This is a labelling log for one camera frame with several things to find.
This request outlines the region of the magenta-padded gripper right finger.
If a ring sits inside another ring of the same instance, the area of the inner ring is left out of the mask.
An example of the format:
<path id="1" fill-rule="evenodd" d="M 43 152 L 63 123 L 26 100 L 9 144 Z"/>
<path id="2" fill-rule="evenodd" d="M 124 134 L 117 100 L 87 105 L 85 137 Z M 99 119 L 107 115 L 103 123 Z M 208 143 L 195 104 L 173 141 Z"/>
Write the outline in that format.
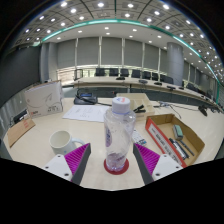
<path id="1" fill-rule="evenodd" d="M 137 143 L 133 144 L 133 154 L 137 160 L 145 185 L 182 169 L 182 166 L 174 161 L 169 155 L 158 155 L 152 150 Z"/>

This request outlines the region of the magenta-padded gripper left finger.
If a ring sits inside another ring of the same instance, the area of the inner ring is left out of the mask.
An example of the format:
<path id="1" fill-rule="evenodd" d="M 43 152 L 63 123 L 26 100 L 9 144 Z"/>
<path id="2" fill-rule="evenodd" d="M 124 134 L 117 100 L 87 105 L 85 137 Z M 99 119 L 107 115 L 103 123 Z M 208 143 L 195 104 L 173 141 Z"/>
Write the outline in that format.
<path id="1" fill-rule="evenodd" d="M 90 154 L 91 144 L 87 143 L 66 155 L 57 154 L 43 170 L 79 185 Z"/>

